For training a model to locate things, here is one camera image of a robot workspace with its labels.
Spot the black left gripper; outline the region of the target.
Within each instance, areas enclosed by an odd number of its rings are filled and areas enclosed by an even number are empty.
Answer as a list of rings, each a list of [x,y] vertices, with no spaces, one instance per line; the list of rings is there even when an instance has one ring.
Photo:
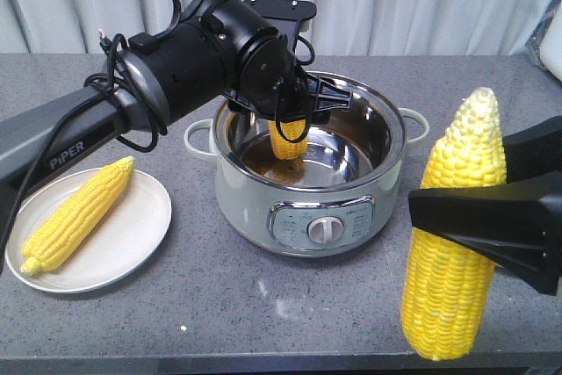
[[[350,110],[350,91],[338,88],[329,78],[306,76],[305,81],[287,37],[265,36],[250,45],[227,99],[235,112],[253,112],[283,123],[306,119],[323,125],[332,111]]]

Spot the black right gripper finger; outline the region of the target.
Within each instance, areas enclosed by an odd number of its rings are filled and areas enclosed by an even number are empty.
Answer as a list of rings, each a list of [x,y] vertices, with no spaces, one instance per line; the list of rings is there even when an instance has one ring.
[[[561,171],[561,117],[504,136],[509,183]]]
[[[480,253],[542,294],[561,277],[561,173],[408,195],[412,226]]]

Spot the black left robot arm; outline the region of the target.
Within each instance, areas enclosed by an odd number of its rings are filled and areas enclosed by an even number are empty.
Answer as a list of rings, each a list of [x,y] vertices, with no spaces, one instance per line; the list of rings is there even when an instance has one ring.
[[[102,38],[105,70],[1,124],[2,241],[27,196],[106,142],[132,130],[164,135],[218,96],[276,126],[348,110],[351,94],[295,56],[315,13],[308,1],[193,0],[175,4],[164,32]]]

